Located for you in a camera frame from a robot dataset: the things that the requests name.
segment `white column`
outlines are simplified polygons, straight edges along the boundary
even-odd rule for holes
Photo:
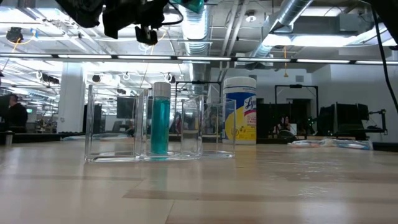
[[[82,63],[63,63],[57,132],[82,132],[86,74]]]

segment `white lid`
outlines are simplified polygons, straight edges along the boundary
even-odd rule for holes
[[[161,96],[170,98],[172,96],[172,86],[167,82],[154,83],[154,97]]]
[[[256,80],[250,77],[231,77],[224,80],[224,88],[231,86],[256,87]]]

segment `black cable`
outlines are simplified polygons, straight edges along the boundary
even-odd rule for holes
[[[365,21],[365,22],[367,22],[367,23],[373,23],[373,22],[367,21],[367,20],[363,17],[363,15],[361,15],[361,14],[359,14],[358,16],[359,16],[363,21]]]
[[[386,55],[384,54],[383,44],[381,42],[381,34],[380,34],[380,30],[379,30],[379,23],[377,21],[376,10],[374,10],[373,7],[372,7],[372,14],[373,14],[373,19],[374,19],[374,25],[376,26],[377,41],[379,42],[381,60],[383,61],[384,76],[386,78],[386,83],[387,83],[388,90],[390,91],[391,98],[394,102],[394,105],[395,105],[397,113],[398,113],[398,102],[397,102],[397,98],[394,94],[394,90],[391,87],[390,78],[388,77]]]
[[[178,14],[179,14],[179,16],[180,16],[180,19],[177,20],[177,21],[175,21],[175,22],[163,22],[163,23],[162,23],[162,26],[177,25],[177,24],[180,24],[180,23],[184,20],[184,16],[183,16],[182,13],[180,12],[180,10],[179,10],[177,7],[175,7],[175,5],[174,5],[173,3],[171,3],[170,1],[169,1],[169,4],[170,4],[171,6],[173,6],[173,8],[178,12]]]
[[[326,15],[328,14],[328,12],[330,12],[330,11],[331,11],[332,9],[334,9],[334,8],[338,8],[338,9],[340,10],[341,13],[344,13],[344,11],[343,11],[340,7],[338,7],[338,6],[332,6],[329,10],[326,11],[326,13],[325,13],[323,16],[326,16]]]

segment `test tube cap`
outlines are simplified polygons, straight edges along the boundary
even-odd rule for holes
[[[172,96],[171,85],[167,82],[155,82],[154,83],[154,97],[167,97]]]

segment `disinfecting wipes canister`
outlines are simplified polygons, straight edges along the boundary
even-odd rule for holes
[[[224,81],[224,98],[236,100],[236,144],[256,144],[256,80],[249,77],[233,77]],[[224,138],[232,140],[234,114],[223,111]]]

